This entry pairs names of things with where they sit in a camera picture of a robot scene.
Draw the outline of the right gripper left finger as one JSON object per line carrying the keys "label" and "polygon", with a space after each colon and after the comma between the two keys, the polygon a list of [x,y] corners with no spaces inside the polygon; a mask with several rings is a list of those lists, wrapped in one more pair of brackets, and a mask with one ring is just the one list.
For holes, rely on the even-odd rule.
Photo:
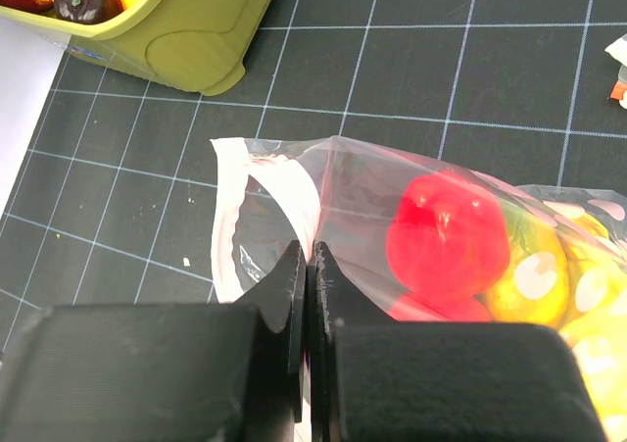
{"label": "right gripper left finger", "polygon": [[5,441],[291,441],[302,417],[298,242],[230,304],[63,306],[1,369]]}

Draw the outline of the yellow banana bunch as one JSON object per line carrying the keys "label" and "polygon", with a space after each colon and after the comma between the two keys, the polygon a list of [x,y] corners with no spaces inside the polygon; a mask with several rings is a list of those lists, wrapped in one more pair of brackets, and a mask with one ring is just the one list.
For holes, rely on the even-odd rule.
{"label": "yellow banana bunch", "polygon": [[568,240],[573,301],[560,330],[609,441],[626,439],[626,243],[588,213],[572,220],[594,238]]}

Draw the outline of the clear pink zip bag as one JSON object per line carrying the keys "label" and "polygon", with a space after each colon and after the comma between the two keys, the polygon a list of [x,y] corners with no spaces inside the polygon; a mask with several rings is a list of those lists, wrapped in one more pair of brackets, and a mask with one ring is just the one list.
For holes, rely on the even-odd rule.
{"label": "clear pink zip bag", "polygon": [[572,220],[588,213],[614,240],[626,243],[626,199],[611,190],[514,186],[483,172],[341,136],[300,142],[220,138],[213,148],[217,197],[211,264],[222,303],[260,282],[297,241],[306,259],[316,244],[326,244],[343,274],[388,315],[402,295],[413,294],[389,267],[388,228],[408,185],[438,172],[454,172],[485,188],[503,212],[502,203],[511,204],[555,227],[570,289],[562,319],[548,326],[559,333],[574,292],[564,246],[568,240],[594,240]]}

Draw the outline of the red bell pepper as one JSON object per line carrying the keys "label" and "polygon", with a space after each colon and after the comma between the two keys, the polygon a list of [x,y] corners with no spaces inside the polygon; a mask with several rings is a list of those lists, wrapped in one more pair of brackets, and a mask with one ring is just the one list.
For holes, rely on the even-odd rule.
{"label": "red bell pepper", "polygon": [[415,178],[387,232],[395,277],[416,296],[453,302],[487,290],[510,263],[499,199],[454,172]]}

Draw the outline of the orange yellow mango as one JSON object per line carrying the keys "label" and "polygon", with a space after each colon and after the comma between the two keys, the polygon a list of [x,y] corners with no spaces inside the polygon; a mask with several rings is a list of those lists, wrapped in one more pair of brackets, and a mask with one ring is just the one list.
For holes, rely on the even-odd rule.
{"label": "orange yellow mango", "polygon": [[517,206],[502,203],[509,265],[484,294],[496,321],[555,327],[570,297],[567,260],[555,227]]}

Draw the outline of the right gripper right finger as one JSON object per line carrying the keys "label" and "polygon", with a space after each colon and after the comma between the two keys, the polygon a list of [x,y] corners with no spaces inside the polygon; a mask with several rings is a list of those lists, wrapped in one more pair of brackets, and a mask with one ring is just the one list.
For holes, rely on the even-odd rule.
{"label": "right gripper right finger", "polygon": [[574,356],[530,323],[397,321],[316,244],[308,270],[315,441],[602,441]]}

